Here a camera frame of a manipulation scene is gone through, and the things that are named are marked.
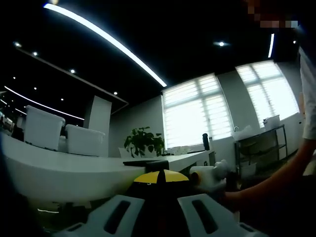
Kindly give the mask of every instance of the green leaves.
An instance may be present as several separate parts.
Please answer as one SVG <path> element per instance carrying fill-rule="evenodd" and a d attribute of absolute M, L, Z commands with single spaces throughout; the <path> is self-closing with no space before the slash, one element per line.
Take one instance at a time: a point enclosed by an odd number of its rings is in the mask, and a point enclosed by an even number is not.
<path fill-rule="evenodd" d="M 128 150 L 130 148 L 131 154 L 133 156 L 133 148 L 135 149 L 134 154 L 144 156 L 146 147 L 149 152 L 156 151 L 157 156 L 161 156 L 164 151 L 164 141 L 160 137 L 161 133 L 156 133 L 156 136 L 151 132 L 145 132 L 146 129 L 150 127 L 140 127 L 134 128 L 132 130 L 132 135 L 127 136 L 124 147 Z"/>
<path fill-rule="evenodd" d="M 149 147 L 148 147 L 148 151 L 149 151 L 149 152 L 153 152 L 153 150 L 154 150 L 154 146 L 149 146 Z"/>

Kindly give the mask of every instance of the white desk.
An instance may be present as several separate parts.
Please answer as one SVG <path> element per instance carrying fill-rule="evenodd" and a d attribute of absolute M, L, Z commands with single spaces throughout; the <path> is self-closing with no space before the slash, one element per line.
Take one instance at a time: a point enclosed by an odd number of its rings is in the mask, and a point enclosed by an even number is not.
<path fill-rule="evenodd" d="M 203 165 L 212 151 L 158 158 L 86 157 L 38 148 L 5 134 L 3 153 L 17 191 L 29 198 L 57 202 L 91 201 L 124 192 L 145 172 L 123 161 L 166 159 L 169 169 L 181 171 Z"/>

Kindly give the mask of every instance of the white office chair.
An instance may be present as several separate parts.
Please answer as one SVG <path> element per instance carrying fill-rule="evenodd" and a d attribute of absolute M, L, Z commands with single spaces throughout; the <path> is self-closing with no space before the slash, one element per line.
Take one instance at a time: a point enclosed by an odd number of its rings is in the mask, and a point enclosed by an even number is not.
<path fill-rule="evenodd" d="M 27 106 L 24 141 L 37 147 L 58 150 L 61 128 L 65 125 L 62 117 Z"/>
<path fill-rule="evenodd" d="M 121 158 L 133 158 L 130 151 L 128 152 L 125 148 L 119 147 L 118 150 Z"/>

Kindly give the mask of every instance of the led strip light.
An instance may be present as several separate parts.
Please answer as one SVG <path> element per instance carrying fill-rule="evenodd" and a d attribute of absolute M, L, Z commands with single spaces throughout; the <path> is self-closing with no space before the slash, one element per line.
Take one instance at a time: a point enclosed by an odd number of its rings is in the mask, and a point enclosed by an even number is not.
<path fill-rule="evenodd" d="M 272 49 L 273 49 L 273 42 L 275 40 L 275 35 L 274 34 L 271 34 L 271 42 L 270 42 L 270 49 L 269 49 L 269 55 L 268 55 L 268 58 L 271 57 L 271 54 L 272 54 Z"/>
<path fill-rule="evenodd" d="M 18 110 L 17 108 L 15 108 L 16 111 L 19 111 L 20 113 L 23 113 L 25 115 L 27 115 L 25 112 Z"/>
<path fill-rule="evenodd" d="M 135 54 L 133 54 L 128 48 L 126 48 L 123 44 L 118 42 L 115 38 L 113 38 L 111 35 L 103 31 L 101 28 L 97 27 L 96 25 L 92 24 L 88 20 L 84 19 L 83 17 L 66 10 L 60 6 L 56 6 L 50 3 L 47 3 L 44 5 L 44 8 L 50 9 L 52 11 L 56 11 L 60 14 L 63 14 L 65 16 L 68 16 L 69 18 L 83 24 L 84 26 L 88 27 L 90 30 L 94 31 L 104 39 L 106 39 L 108 42 L 113 44 L 115 47 L 117 47 L 120 51 L 125 53 L 128 57 L 130 57 L 135 63 L 137 63 L 141 68 L 143 68 L 149 75 L 151 75 L 160 85 L 163 87 L 166 87 L 167 84 L 160 78 L 156 73 L 154 73 L 153 70 L 151 70 L 142 60 L 140 60 Z"/>
<path fill-rule="evenodd" d="M 37 104 L 37 105 L 40 105 L 40 106 L 43 106 L 43 107 L 45 107 L 45 108 L 47 108 L 47 109 L 50 109 L 50 110 L 53 110 L 53 111 L 62 113 L 62 114 L 64 114 L 64 115 L 68 115 L 68 116 L 73 117 L 73 118 L 77 118 L 77 119 L 80 119 L 80 120 L 84 120 L 83 118 L 79 118 L 79 117 L 76 117 L 76 116 L 67 114 L 67 113 L 65 113 L 65 112 L 61 112 L 61 111 L 59 111 L 59 110 L 53 109 L 53 108 L 51 108 L 51 107 L 48 107 L 48 106 L 46 106 L 46 105 L 42 105 L 42 104 L 40 104 L 40 103 L 38 103 L 38 102 L 36 102 L 36 101 L 34 101 L 34 100 L 31 100 L 31 99 L 29 99 L 29 98 L 26 98 L 25 96 L 20 95 L 19 93 L 15 92 L 14 90 L 11 90 L 11 89 L 8 88 L 7 86 L 4 86 L 4 88 L 7 89 L 7 90 L 9 90 L 9 91 L 11 91 L 12 93 L 14 93 L 14 94 L 16 94 L 16 95 L 22 97 L 23 99 L 26 99 L 26 100 L 28 100 L 28 101 L 31 101 L 31 102 L 33 102 L 33 103 L 35 103 L 35 104 Z"/>

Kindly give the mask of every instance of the white chair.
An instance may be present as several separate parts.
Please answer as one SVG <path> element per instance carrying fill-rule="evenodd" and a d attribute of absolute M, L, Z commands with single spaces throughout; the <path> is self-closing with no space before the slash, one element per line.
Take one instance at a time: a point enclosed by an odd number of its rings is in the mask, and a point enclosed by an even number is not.
<path fill-rule="evenodd" d="M 24 141 L 37 147 L 57 151 L 65 120 L 43 110 L 27 106 Z"/>
<path fill-rule="evenodd" d="M 60 136 L 59 137 L 58 151 L 59 152 L 63 152 L 63 153 L 67 153 L 68 152 L 67 139 L 66 139 L 65 136 Z"/>
<path fill-rule="evenodd" d="M 119 154 L 121 158 L 133 158 L 130 151 L 128 152 L 125 148 L 119 147 Z"/>
<path fill-rule="evenodd" d="M 67 124 L 66 133 L 68 153 L 96 157 L 102 155 L 103 132 Z"/>

